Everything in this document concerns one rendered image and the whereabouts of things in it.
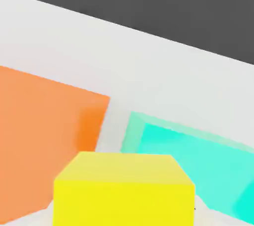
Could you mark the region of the large orange box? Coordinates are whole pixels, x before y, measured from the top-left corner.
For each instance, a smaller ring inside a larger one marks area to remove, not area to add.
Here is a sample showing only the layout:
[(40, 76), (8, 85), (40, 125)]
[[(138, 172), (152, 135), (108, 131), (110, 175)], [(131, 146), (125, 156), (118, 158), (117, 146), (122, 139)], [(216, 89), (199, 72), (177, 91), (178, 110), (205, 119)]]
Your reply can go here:
[(95, 150), (109, 101), (0, 66), (0, 225), (48, 207), (57, 174)]

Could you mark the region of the large cyan box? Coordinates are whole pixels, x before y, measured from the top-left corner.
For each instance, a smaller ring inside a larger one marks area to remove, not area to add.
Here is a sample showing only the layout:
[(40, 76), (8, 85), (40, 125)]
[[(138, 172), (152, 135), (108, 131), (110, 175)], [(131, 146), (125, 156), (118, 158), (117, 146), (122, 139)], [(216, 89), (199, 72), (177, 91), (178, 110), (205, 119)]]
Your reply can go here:
[(254, 225), (254, 148), (131, 112), (121, 152), (171, 155), (208, 208)]

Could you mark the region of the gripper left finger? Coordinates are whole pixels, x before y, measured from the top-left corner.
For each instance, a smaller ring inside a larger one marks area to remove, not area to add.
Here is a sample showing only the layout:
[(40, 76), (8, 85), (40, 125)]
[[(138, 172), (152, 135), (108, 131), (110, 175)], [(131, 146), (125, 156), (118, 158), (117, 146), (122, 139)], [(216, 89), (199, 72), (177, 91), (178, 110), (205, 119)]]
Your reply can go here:
[(3, 226), (53, 226), (53, 201), (47, 208), (5, 223)]

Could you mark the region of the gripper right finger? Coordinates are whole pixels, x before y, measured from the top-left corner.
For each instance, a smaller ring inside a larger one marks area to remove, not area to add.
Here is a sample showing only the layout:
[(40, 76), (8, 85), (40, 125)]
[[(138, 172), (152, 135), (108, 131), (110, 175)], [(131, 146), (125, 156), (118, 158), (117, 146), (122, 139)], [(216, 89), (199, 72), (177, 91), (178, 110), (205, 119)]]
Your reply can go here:
[(247, 226), (247, 223), (219, 211), (209, 209), (199, 196), (195, 196), (194, 226)]

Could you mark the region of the small yellow cube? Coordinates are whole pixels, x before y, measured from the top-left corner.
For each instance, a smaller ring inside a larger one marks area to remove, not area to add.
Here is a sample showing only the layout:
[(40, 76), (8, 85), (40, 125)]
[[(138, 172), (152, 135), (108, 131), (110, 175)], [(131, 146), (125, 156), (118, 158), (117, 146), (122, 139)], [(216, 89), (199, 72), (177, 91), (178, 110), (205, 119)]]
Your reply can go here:
[(80, 152), (54, 181), (53, 226), (193, 226), (194, 195), (170, 155)]

